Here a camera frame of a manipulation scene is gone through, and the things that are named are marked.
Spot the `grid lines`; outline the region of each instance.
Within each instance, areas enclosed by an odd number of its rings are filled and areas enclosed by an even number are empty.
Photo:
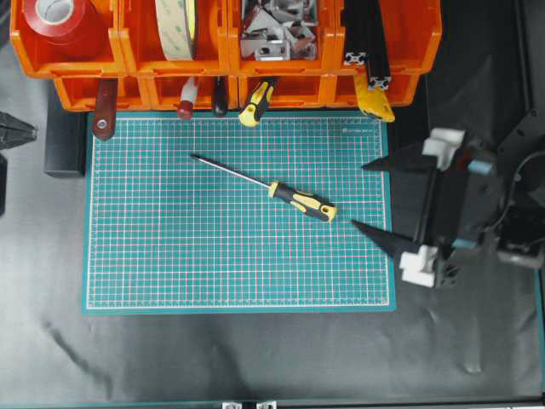
[[[91,138],[87,311],[373,310],[393,305],[387,257],[349,222],[389,225],[386,176],[361,165],[386,152],[380,123],[352,115],[180,121],[118,116]],[[329,199],[333,223],[189,158]]]

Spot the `black tool handle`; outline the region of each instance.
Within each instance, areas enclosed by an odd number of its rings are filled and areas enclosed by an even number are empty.
[[[227,115],[227,109],[225,77],[216,77],[214,79],[214,91],[212,92],[212,113],[217,118],[223,118]]]
[[[273,182],[269,187],[269,197],[282,199],[305,215],[322,222],[332,222],[337,214],[337,208],[329,200],[311,193],[300,192],[279,181]]]

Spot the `metal bracket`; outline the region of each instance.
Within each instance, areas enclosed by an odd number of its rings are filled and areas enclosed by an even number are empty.
[[[277,409],[275,400],[265,402],[223,402],[221,409]]]

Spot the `brown tool handle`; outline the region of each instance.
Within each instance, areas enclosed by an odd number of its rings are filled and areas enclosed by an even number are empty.
[[[118,79],[101,79],[96,94],[95,120],[93,121],[93,133],[101,141],[107,141],[116,131],[117,104]]]

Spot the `yellow and black screwdriver handle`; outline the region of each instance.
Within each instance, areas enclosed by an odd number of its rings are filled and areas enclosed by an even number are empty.
[[[269,197],[282,199],[307,216],[322,222],[332,222],[337,214],[337,208],[331,202],[310,193],[299,192],[280,181],[271,183]]]
[[[255,87],[248,95],[244,107],[238,115],[240,123],[244,126],[254,127],[259,124],[259,120],[269,108],[271,95],[278,82],[278,77],[267,77]]]

